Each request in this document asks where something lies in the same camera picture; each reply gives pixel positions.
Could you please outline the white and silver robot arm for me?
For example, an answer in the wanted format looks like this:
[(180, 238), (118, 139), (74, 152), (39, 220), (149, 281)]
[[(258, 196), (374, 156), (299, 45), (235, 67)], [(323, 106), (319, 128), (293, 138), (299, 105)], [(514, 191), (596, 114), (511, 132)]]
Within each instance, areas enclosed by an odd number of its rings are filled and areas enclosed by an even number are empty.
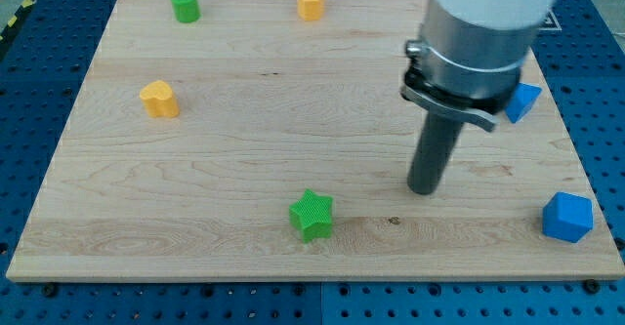
[(425, 130), (470, 123), (487, 132), (513, 96), (521, 69), (555, 0), (429, 0), (402, 96), (426, 109)]

